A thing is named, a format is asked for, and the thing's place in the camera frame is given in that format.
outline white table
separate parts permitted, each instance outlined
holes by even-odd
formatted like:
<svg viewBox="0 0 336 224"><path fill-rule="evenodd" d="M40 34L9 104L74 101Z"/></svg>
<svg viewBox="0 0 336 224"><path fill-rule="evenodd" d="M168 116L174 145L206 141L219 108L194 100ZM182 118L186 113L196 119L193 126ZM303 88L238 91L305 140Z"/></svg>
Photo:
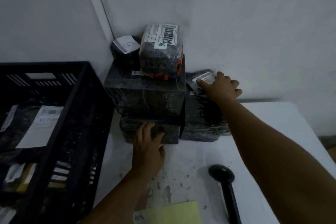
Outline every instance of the white table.
<svg viewBox="0 0 336 224"><path fill-rule="evenodd" d="M336 178L336 165L291 102L244 103L261 120L291 138L310 152ZM132 145L119 129L120 115L115 112L100 174L95 205L131 169ZM213 164L229 167L235 174L233 190L242 223L278 223L258 185L246 169L231 136L212 143L181 140L166 145L166 159L156 178L150 181L143 207L148 208L198 201L204 223L228 223L222 191L208 175Z"/></svg>

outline finger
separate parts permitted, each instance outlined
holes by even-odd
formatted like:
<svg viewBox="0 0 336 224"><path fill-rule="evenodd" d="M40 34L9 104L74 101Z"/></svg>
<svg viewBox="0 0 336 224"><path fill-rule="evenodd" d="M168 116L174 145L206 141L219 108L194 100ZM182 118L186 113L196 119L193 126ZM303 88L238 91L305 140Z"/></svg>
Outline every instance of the finger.
<svg viewBox="0 0 336 224"><path fill-rule="evenodd" d="M236 89L236 98L239 97L243 91L241 89Z"/></svg>
<svg viewBox="0 0 336 224"><path fill-rule="evenodd" d="M203 90L207 90L211 86L211 84L208 84L205 81L200 80L200 79L198 79L196 82L198 86L200 86Z"/></svg>
<svg viewBox="0 0 336 224"><path fill-rule="evenodd" d="M160 147L159 149L160 151L160 155L161 155L161 158L165 158L165 155L166 155L166 151L165 151L165 148L163 148L163 146Z"/></svg>
<svg viewBox="0 0 336 224"><path fill-rule="evenodd" d="M164 132L157 133L156 137L154 138L153 142L157 144L158 146L161 143L162 137L164 136Z"/></svg>
<svg viewBox="0 0 336 224"><path fill-rule="evenodd" d="M147 124L147 122L143 123L138 130L136 131L136 136L134 139L134 143L141 143L142 142L142 130L144 129L144 126Z"/></svg>
<svg viewBox="0 0 336 224"><path fill-rule="evenodd" d="M222 72L217 72L218 79L224 78L224 74Z"/></svg>
<svg viewBox="0 0 336 224"><path fill-rule="evenodd" d="M233 84L233 86L234 86L235 88L237 88L238 85L239 85L239 82L236 81L236 80L231 80L231 83Z"/></svg>
<svg viewBox="0 0 336 224"><path fill-rule="evenodd" d="M152 137L151 137L151 129L152 127L155 126L154 122L148 122L145 127L143 128L142 131L142 141L149 143L152 141Z"/></svg>

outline yellow paper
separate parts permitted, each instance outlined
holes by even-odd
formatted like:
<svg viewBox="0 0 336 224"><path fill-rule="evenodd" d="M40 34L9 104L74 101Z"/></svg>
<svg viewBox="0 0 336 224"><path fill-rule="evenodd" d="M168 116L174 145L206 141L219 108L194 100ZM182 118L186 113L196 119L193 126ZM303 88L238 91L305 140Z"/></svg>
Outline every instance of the yellow paper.
<svg viewBox="0 0 336 224"><path fill-rule="evenodd" d="M202 224L197 201L134 212L135 224Z"/></svg>

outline gray wall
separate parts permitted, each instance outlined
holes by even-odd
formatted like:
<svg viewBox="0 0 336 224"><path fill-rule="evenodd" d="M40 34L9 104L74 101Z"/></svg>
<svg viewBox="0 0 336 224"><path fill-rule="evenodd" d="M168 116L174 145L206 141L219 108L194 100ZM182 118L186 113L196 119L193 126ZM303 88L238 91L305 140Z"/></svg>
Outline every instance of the gray wall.
<svg viewBox="0 0 336 224"><path fill-rule="evenodd" d="M0 62L112 62L91 0L0 0Z"/></svg>
<svg viewBox="0 0 336 224"><path fill-rule="evenodd" d="M240 81L242 98L292 101L317 135L336 134L336 0L103 3L115 37L178 23L188 71L224 71Z"/></svg>

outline person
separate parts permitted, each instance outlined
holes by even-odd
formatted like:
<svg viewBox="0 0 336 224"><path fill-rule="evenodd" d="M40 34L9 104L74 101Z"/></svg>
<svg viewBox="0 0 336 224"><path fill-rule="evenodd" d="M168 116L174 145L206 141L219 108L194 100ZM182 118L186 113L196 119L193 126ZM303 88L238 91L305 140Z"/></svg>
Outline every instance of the person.
<svg viewBox="0 0 336 224"><path fill-rule="evenodd" d="M197 81L224 114L247 169L281 224L336 223L336 180L307 151L268 126L236 98L239 82L217 73L210 85ZM153 123L143 124L133 143L132 169L92 210L83 223L129 222L150 179L164 163L163 133L151 138Z"/></svg>

